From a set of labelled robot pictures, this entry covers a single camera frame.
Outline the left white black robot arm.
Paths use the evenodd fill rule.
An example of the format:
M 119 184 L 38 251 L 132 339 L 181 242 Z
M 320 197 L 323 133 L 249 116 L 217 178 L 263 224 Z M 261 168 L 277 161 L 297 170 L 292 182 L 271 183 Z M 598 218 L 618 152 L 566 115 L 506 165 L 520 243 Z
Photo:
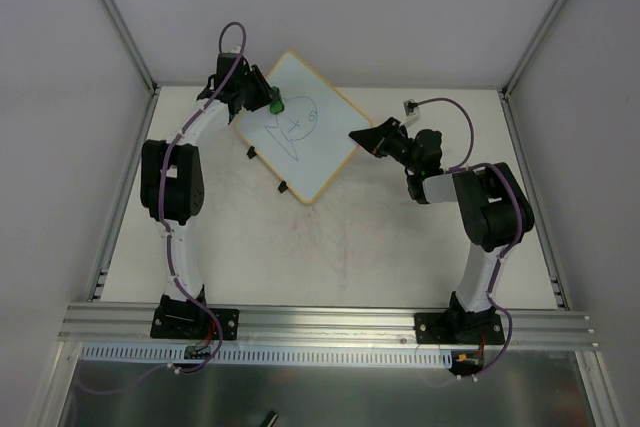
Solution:
M 209 324 L 193 245 L 195 217 L 205 200 L 200 143 L 212 139 L 241 111 L 263 109 L 276 115 L 284 111 L 279 89 L 243 54 L 223 52 L 184 124 L 169 139 L 148 139 L 142 146 L 140 201 L 158 226 L 167 259 L 159 315 L 173 320 L 185 336 L 197 337 Z

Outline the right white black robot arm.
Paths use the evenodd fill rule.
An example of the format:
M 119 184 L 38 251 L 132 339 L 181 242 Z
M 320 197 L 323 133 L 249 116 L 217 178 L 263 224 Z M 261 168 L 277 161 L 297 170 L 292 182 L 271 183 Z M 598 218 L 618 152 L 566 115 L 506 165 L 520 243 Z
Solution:
M 456 204 L 470 242 L 462 280 L 447 309 L 434 317 L 415 316 L 417 342 L 502 345 L 502 327 L 490 296 L 505 255 L 534 226 L 531 205 L 510 167 L 483 163 L 447 173 L 441 167 L 442 134 L 423 129 L 411 138 L 393 117 L 377 127 L 352 131 L 349 137 L 375 157 L 400 163 L 412 200 Z

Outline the green whiteboard eraser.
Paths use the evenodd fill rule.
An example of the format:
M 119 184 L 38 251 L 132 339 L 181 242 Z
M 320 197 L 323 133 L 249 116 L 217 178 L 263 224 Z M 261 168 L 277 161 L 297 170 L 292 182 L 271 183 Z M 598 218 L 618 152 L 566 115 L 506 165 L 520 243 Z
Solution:
M 284 111 L 284 103 L 281 97 L 277 97 L 272 100 L 269 104 L 269 112 L 272 115 L 278 115 L 279 113 Z

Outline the white whiteboard with yellow frame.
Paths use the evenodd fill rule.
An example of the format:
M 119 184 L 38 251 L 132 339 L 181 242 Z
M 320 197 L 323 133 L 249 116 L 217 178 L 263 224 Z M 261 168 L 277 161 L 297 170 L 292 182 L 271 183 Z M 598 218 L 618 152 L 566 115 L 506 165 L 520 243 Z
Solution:
M 293 51 L 282 54 L 267 81 L 280 89 L 284 111 L 244 112 L 235 129 L 300 202 L 311 204 L 356 152 L 349 134 L 373 121 Z

